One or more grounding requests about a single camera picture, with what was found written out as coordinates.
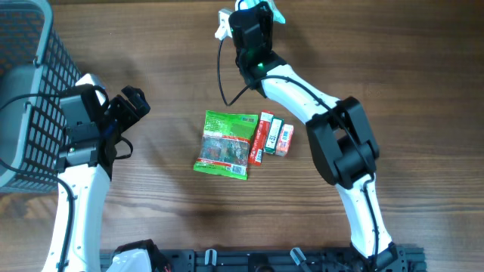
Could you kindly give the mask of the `green snack bag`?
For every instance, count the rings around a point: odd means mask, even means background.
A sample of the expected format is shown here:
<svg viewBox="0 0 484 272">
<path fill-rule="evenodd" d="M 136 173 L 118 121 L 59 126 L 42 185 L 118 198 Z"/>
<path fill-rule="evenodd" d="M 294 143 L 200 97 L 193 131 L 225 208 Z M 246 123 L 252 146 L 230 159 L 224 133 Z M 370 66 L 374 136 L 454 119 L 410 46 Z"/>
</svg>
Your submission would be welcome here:
<svg viewBox="0 0 484 272">
<path fill-rule="evenodd" d="M 257 115 L 207 110 L 194 170 L 246 180 L 250 143 L 258 122 Z"/>
</svg>

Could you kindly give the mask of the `red stick sachet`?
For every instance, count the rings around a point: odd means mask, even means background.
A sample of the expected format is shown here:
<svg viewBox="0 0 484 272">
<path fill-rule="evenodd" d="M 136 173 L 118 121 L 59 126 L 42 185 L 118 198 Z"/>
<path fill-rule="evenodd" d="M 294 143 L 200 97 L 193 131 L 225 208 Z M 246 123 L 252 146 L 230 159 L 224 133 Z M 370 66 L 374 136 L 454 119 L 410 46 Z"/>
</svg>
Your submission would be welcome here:
<svg viewBox="0 0 484 272">
<path fill-rule="evenodd" d="M 262 154 L 273 117 L 274 114 L 270 111 L 263 110 L 261 112 L 259 124 L 256 129 L 253 146 L 248 160 L 249 164 L 251 165 L 261 166 L 262 164 Z"/>
</svg>

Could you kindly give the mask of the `mint wet wipes pack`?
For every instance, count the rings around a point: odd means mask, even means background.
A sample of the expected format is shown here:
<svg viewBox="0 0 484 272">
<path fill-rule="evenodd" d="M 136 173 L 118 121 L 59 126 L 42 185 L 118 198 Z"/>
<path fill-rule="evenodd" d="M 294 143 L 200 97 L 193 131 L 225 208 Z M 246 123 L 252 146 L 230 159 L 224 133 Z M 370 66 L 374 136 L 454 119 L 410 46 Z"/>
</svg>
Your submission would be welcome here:
<svg viewBox="0 0 484 272">
<path fill-rule="evenodd" d="M 257 6 L 261 2 L 266 2 L 273 13 L 273 19 L 279 24 L 285 24 L 286 19 L 284 15 L 278 10 L 275 2 L 273 0 L 246 0 L 249 8 Z"/>
</svg>

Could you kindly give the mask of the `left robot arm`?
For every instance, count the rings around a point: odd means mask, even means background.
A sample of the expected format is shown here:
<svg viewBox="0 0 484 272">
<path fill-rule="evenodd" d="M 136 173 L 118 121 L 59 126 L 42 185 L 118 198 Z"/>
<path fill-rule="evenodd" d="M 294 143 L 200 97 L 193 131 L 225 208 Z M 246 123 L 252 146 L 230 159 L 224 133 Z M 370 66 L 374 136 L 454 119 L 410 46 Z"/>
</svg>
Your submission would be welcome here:
<svg viewBox="0 0 484 272">
<path fill-rule="evenodd" d="M 109 98 L 99 79 L 84 75 L 60 99 L 67 142 L 54 170 L 57 212 L 44 271 L 99 271 L 104 202 L 116 145 L 123 132 L 150 112 L 144 92 L 127 85 Z"/>
</svg>

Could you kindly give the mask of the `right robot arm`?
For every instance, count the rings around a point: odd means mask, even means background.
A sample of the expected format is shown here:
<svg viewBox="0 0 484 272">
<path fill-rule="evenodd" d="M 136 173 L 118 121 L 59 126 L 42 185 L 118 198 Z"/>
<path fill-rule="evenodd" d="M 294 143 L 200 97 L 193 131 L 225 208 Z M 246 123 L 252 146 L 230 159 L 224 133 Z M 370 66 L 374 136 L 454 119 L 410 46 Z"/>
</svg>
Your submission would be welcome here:
<svg viewBox="0 0 484 272">
<path fill-rule="evenodd" d="M 380 148 L 364 107 L 354 97 L 325 94 L 298 76 L 272 48 L 277 20 L 278 11 L 271 1 L 238 1 L 219 25 L 233 40 L 235 64 L 246 87 L 279 103 L 305 125 L 318 173 L 340 194 L 351 247 L 362 268 L 382 271 L 397 260 L 398 251 L 377 201 Z"/>
</svg>

